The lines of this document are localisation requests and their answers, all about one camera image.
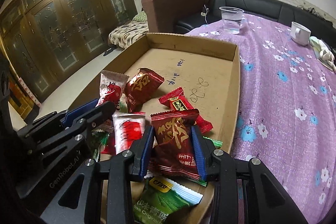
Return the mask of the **clear plastic cup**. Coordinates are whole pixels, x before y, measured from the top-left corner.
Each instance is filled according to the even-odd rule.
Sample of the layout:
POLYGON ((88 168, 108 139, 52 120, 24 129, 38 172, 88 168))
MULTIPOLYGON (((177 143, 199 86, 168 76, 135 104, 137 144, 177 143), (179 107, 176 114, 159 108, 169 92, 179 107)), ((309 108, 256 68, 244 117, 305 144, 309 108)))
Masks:
POLYGON ((244 10, 236 7, 219 7, 223 28, 230 34, 238 34, 243 20, 244 10))

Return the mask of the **dark red candy packet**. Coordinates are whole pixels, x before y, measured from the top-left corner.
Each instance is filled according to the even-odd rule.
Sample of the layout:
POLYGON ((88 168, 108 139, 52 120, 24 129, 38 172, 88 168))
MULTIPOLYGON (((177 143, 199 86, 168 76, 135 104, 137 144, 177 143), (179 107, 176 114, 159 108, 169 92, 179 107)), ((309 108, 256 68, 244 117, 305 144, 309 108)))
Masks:
POLYGON ((167 176, 200 179, 191 140, 191 126, 198 116, 197 109, 172 110, 150 116, 157 142, 150 159, 152 171, 167 176))

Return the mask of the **small green candy packet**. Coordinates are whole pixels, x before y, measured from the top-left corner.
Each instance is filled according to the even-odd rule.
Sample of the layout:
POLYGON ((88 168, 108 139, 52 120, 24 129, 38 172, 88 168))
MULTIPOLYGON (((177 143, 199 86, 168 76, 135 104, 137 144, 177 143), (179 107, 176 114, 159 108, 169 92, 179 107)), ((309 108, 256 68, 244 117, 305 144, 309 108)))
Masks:
POLYGON ((109 133, 102 130, 96 129, 92 132, 92 137, 89 142, 92 158, 96 161, 100 161, 101 151, 105 149, 106 143, 109 139, 109 133))

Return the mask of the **white red striped packet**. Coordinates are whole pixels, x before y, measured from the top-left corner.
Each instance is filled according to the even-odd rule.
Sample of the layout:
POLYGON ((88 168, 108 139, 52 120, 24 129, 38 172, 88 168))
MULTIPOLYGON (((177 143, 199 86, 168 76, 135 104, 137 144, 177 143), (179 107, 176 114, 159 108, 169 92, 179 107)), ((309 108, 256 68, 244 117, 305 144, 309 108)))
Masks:
POLYGON ((141 139, 145 131, 145 113, 121 113, 112 115, 116 154, 130 148, 131 144, 141 139))

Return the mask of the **white red snack packet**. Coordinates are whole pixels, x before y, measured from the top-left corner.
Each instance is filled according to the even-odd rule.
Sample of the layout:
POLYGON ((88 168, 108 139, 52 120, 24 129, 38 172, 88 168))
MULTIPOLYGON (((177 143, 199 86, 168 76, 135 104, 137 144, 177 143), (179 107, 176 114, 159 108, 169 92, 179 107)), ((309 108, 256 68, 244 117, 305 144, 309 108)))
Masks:
POLYGON ((111 71, 101 71, 100 98, 96 106, 112 102, 116 107, 126 87, 129 76, 111 71))

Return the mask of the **purple floral tablecloth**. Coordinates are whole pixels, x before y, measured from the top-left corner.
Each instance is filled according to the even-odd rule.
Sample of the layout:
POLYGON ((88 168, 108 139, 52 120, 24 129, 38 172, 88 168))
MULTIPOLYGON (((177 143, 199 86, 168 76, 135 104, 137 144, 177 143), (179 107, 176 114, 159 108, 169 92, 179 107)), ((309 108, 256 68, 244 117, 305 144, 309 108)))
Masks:
POLYGON ((290 38, 281 23, 246 14, 240 32, 223 23, 190 31, 236 44, 240 53, 240 103, 231 153, 260 158, 309 223, 319 223, 335 203, 335 74, 313 50, 290 38))

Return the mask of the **bright red snack packet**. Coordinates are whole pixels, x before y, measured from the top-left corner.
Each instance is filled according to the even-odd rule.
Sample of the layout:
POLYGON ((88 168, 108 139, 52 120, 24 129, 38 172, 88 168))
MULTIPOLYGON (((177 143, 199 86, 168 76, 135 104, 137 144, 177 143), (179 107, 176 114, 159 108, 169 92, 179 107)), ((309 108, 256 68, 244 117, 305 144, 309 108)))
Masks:
MULTIPOLYGON (((176 88, 164 96, 161 96, 158 100, 160 104, 169 107, 170 110, 183 111, 194 109, 192 104, 190 104, 188 99, 185 97, 182 87, 176 88)), ((201 133, 203 134, 213 129, 212 123, 203 119, 201 115, 198 115, 197 119, 195 120, 195 124, 198 125, 201 133)))

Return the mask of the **patterned cushion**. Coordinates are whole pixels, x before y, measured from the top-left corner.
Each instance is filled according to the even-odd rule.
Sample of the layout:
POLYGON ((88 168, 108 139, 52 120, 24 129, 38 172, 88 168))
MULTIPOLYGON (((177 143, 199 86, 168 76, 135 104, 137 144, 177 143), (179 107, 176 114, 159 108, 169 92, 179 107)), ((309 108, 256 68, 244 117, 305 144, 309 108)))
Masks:
POLYGON ((148 31, 147 14, 141 11, 129 23, 115 28, 108 35, 108 44, 126 49, 142 38, 148 31))

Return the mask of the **dark red puffy packet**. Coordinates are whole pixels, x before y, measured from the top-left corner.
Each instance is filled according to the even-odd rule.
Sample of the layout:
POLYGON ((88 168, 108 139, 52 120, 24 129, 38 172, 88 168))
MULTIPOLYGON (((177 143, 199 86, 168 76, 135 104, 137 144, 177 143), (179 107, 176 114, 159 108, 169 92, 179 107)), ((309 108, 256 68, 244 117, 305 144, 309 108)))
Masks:
POLYGON ((155 71, 140 68, 138 73, 127 82, 124 89, 128 112, 134 112, 139 105, 150 100, 164 81, 164 77, 155 71))

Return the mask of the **white cloth bundle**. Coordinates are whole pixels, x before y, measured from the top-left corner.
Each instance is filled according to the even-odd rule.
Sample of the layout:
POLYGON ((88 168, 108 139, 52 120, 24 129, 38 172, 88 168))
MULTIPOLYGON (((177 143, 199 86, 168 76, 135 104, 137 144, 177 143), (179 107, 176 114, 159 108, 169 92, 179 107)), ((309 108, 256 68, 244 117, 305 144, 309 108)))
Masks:
POLYGON ((331 50, 327 47, 323 40, 311 36, 309 44, 313 48, 317 60, 327 69, 335 73, 335 57, 331 50))

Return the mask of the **white ceramic mug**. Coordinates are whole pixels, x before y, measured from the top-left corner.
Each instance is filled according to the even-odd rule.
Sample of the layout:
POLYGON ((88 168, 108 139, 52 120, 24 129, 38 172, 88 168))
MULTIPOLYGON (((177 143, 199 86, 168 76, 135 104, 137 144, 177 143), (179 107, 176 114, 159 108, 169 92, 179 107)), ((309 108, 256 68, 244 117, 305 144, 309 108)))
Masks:
POLYGON ((311 30, 302 24, 297 22, 291 23, 290 37, 296 44, 300 46, 307 46, 309 44, 310 35, 311 30))

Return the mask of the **shallow cardboard box tray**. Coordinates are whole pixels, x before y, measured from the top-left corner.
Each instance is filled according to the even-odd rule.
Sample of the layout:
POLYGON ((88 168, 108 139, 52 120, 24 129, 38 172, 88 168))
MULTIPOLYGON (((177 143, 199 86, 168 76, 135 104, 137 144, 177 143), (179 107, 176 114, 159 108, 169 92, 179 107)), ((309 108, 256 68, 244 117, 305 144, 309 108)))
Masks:
POLYGON ((181 87, 190 104, 213 125, 206 135, 229 153, 240 98, 238 46, 221 40, 174 34, 147 34, 117 55, 104 70, 133 77, 149 68, 165 82, 142 105, 146 115, 166 111, 159 97, 181 87))

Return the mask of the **black leather sofa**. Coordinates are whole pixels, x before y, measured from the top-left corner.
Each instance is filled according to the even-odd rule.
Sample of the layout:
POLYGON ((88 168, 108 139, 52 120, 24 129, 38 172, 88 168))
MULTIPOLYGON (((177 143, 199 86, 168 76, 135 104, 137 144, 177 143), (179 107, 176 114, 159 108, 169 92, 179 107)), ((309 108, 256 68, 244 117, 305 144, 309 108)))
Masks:
POLYGON ((210 0, 206 17, 196 13, 177 20, 174 25, 176 34, 186 34, 194 28, 221 19, 221 7, 236 7, 247 14, 291 26, 291 22, 302 24, 313 36, 322 39, 329 46, 335 47, 335 28, 333 23, 299 7, 288 5, 278 0, 210 0))

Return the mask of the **green snack packet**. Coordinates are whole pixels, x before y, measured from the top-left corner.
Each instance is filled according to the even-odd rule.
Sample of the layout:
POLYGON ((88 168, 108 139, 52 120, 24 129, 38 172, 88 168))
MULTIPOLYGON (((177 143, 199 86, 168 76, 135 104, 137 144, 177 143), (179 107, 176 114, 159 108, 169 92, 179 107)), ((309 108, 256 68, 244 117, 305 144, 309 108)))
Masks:
POLYGON ((169 215, 198 205, 202 198, 202 194, 169 178, 148 178, 139 199, 133 205, 134 221, 164 223, 169 215))

